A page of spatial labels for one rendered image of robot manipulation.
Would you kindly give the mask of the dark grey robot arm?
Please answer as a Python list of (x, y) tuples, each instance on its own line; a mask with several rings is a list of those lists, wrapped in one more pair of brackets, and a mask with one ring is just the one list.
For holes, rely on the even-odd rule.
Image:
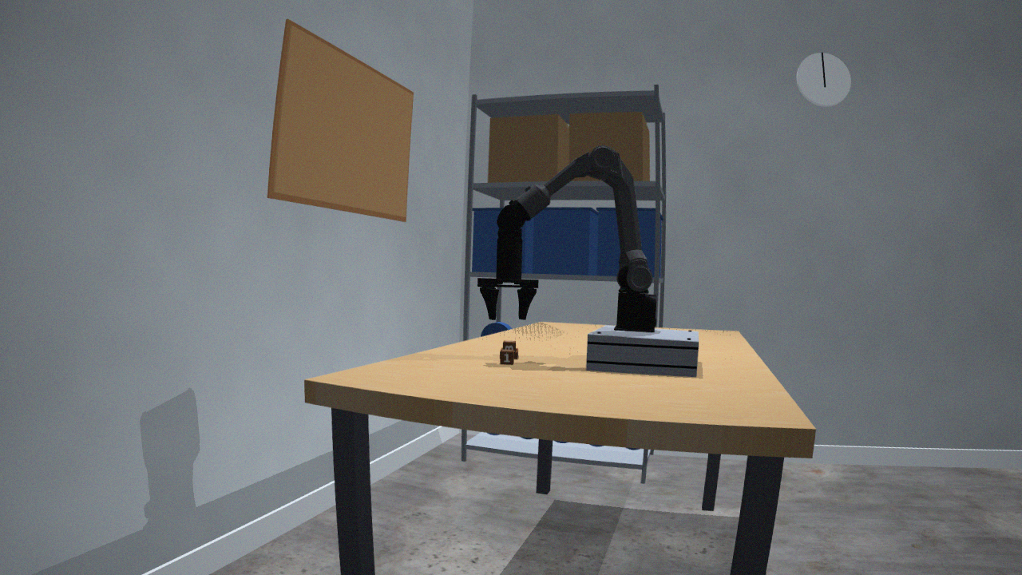
[[(589, 175), (590, 174), (590, 175)], [(525, 193), (509, 201), (497, 218), (499, 239), (497, 259), (522, 260), (522, 226), (547, 206), (551, 195), (576, 177), (590, 176), (613, 188), (616, 199), (618, 240), (618, 308), (616, 331), (655, 332), (656, 295), (647, 294), (652, 272), (641, 247), (641, 232), (636, 211), (634, 177), (616, 150), (600, 145), (562, 169), (544, 185), (527, 186)], [(527, 212), (529, 214), (527, 214)], [(519, 230), (518, 230), (519, 229)], [(517, 230), (517, 232), (516, 232)], [(641, 294), (643, 292), (643, 294)]]

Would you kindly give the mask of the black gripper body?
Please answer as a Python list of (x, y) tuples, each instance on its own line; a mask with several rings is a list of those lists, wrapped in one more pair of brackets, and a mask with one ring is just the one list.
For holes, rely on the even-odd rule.
[[(497, 259), (496, 278), (477, 278), (477, 286), (495, 285), (495, 287), (501, 288), (524, 288), (525, 285), (532, 285), (535, 288), (539, 288), (539, 280), (521, 279), (521, 265), (522, 260)], [(520, 285), (497, 285), (503, 283)]]

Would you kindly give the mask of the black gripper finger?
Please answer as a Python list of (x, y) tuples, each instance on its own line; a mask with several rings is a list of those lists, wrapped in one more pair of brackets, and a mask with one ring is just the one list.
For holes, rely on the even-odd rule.
[(532, 304), (532, 299), (536, 295), (537, 290), (532, 285), (525, 285), (521, 290), (517, 290), (519, 299), (519, 319), (526, 319), (527, 310), (529, 305)]
[(481, 294), (485, 300), (489, 319), (496, 320), (499, 290), (496, 290), (495, 285), (486, 285), (485, 287), (481, 287)]

